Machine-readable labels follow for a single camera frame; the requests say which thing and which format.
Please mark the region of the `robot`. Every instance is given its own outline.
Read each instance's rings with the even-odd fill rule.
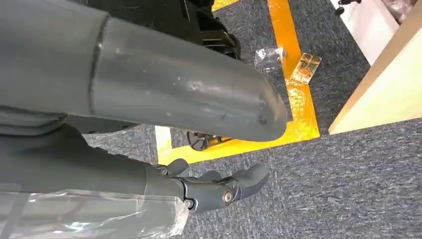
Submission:
[[[283,101],[269,79],[239,61],[238,41],[212,16],[212,3],[0,3],[0,191],[25,195],[0,212],[6,218],[1,238],[18,238],[14,220],[34,195],[77,190],[174,197],[197,213],[227,207],[265,184],[263,165],[226,178],[215,171],[180,177],[188,168],[182,159],[150,165],[92,148],[81,135],[140,123],[212,139],[270,141],[284,133]],[[161,218],[172,213],[154,211]],[[125,226],[113,228],[128,231],[130,224],[125,219]]]

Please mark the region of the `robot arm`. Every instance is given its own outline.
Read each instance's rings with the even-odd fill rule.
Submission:
[[[154,167],[111,155],[64,124],[75,115],[274,140],[285,131],[286,111],[255,69],[71,1],[0,5],[0,183],[35,194],[173,196],[202,212],[253,195],[268,179],[262,165],[227,178],[213,171],[179,177],[183,160]]]
[[[240,61],[65,0],[2,5],[3,106],[251,141],[285,131],[273,85]]]

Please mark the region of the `clear plastic bag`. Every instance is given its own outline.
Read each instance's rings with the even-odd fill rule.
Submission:
[[[418,0],[382,0],[393,17],[402,23]]]
[[[282,47],[280,48],[262,48],[255,51],[254,64],[255,68],[263,71],[271,71],[272,69],[281,68],[283,58],[287,53]]]
[[[11,200],[23,210],[2,206]],[[8,230],[5,238],[10,239],[163,239],[180,235],[188,215],[177,197],[82,190],[0,192],[0,234]],[[7,223],[13,218],[19,220],[10,230]]]

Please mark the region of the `wooden furniture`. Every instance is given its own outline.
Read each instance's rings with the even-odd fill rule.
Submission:
[[[422,117],[421,12],[419,1],[334,120],[330,134]]]

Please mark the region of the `yellow tape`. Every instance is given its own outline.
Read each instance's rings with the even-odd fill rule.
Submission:
[[[212,11],[217,11],[220,8],[233,4],[239,0],[215,0],[214,5],[212,5]]]
[[[213,146],[205,151],[195,151],[190,146],[171,148],[170,130],[166,127],[157,126],[156,132],[158,134],[156,135],[156,139],[158,162],[160,164],[167,165],[177,158],[184,158],[188,163],[195,163],[319,137],[318,124],[309,86],[290,80],[290,76],[302,54],[296,37],[288,0],[267,1],[277,46],[283,47],[287,52],[287,57],[283,59],[283,72],[286,78],[286,87],[293,121],[287,123],[286,132],[281,138],[270,142],[249,142],[234,139]]]

